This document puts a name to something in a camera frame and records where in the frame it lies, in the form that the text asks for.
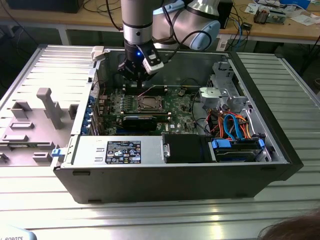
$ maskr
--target wooden desk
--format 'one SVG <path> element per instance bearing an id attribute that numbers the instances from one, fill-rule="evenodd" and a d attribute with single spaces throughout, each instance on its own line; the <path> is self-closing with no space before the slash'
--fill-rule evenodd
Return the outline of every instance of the wooden desk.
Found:
<path id="1" fill-rule="evenodd" d="M 237 8 L 239 15 L 245 22 L 253 25 L 248 37 L 249 40 L 299 44 L 314 44 L 317 40 L 320 34 L 320 24 L 305 26 L 289 18 L 286 19 L 283 25 L 272 23 L 261 25 L 254 23 L 253 14 L 242 12 L 246 9 L 245 5 L 251 2 L 251 0 L 235 0 L 235 7 Z M 99 6 L 104 3 L 105 0 L 92 0 L 86 4 L 86 8 L 96 11 L 97 5 Z M 11 10 L 6 3 L 5 6 L 10 14 L 23 26 L 57 29 L 59 31 L 62 44 L 64 45 L 70 45 L 67 30 L 91 30 L 102 32 L 117 31 L 113 27 L 107 13 L 105 13 L 105 15 L 100 15 L 96 12 L 89 12 L 84 8 L 81 8 L 77 14 L 51 11 Z M 119 6 L 120 2 L 110 5 L 110 8 L 113 9 Z M 311 4 L 308 9 L 320 11 L 320 6 Z M 112 11 L 112 17 L 118 26 L 122 25 L 121 9 Z M 0 25 L 17 25 L 1 6 Z M 218 36 L 220 41 L 217 50 L 223 51 L 226 47 L 227 41 L 229 39 L 233 39 L 235 34 L 237 34 L 237 29 L 232 21 L 229 21 L 226 29 L 220 30 Z"/>
<path id="2" fill-rule="evenodd" d="M 320 24 L 312 24 L 305 26 L 301 23 L 287 18 L 284 24 L 257 24 L 254 23 L 254 15 L 245 13 L 246 5 L 252 3 L 251 0 L 235 0 L 235 8 L 238 14 L 242 17 L 244 22 L 252 24 L 251 32 L 248 37 L 253 41 L 278 42 L 278 43 L 295 43 L 295 44 L 314 44 L 320 35 Z M 319 5 L 310 4 L 308 10 L 320 11 Z M 220 41 L 218 44 L 218 51 L 223 51 L 229 39 L 233 39 L 237 34 L 233 21 L 229 20 L 226 29 L 220 30 Z"/>

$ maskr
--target metal slotted table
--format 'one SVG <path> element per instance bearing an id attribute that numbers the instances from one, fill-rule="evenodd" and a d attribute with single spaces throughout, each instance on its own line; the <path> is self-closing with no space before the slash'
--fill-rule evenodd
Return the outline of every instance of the metal slotted table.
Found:
<path id="1" fill-rule="evenodd" d="M 39 48 L 9 89 L 8 93 L 13 94 L 6 94 L 1 100 L 0 130 L 5 127 L 5 120 L 12 117 L 8 109 L 13 100 L 29 98 L 31 86 L 53 86 L 50 70 L 54 67 L 59 67 L 57 81 L 65 99 L 59 102 L 68 106 L 79 101 L 84 80 L 93 66 L 91 49 Z M 284 59 L 270 54 L 238 56 L 304 163 L 289 180 L 270 184 L 255 198 L 78 204 L 48 166 L 0 167 L 0 219 L 32 230 L 38 240 L 93 236 L 121 240 L 234 240 L 256 239 L 264 227 L 317 207 L 319 102 Z M 69 74 L 76 72 L 81 73 L 70 79 Z M 38 104 L 36 99 L 28 101 Z"/>

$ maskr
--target power supply label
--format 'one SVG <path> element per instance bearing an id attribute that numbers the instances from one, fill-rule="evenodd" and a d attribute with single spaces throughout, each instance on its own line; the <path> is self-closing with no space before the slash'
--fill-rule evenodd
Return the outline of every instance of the power supply label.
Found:
<path id="1" fill-rule="evenodd" d="M 140 164 L 141 141 L 108 141 L 107 164 Z"/>

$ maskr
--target blue latch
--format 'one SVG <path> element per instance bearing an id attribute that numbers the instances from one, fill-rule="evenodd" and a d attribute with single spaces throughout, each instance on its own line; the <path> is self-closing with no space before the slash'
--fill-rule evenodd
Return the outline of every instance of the blue latch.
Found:
<path id="1" fill-rule="evenodd" d="M 259 139 L 258 143 L 262 149 L 265 147 L 265 142 L 262 139 Z"/>
<path id="2" fill-rule="evenodd" d="M 231 148 L 231 143 L 227 139 L 214 139 L 212 142 L 212 147 L 217 148 Z"/>
<path id="3" fill-rule="evenodd" d="M 60 148 L 53 149 L 53 150 L 52 150 L 52 153 L 51 153 L 51 156 L 52 156 L 52 157 L 59 157 L 59 156 L 61 156 L 61 149 L 60 149 Z"/>

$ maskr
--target person's hair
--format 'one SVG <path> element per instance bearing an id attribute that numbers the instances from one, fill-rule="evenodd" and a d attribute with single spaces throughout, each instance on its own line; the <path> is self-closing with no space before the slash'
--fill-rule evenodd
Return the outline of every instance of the person's hair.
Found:
<path id="1" fill-rule="evenodd" d="M 264 228 L 258 240 L 320 240 L 320 208 Z"/>

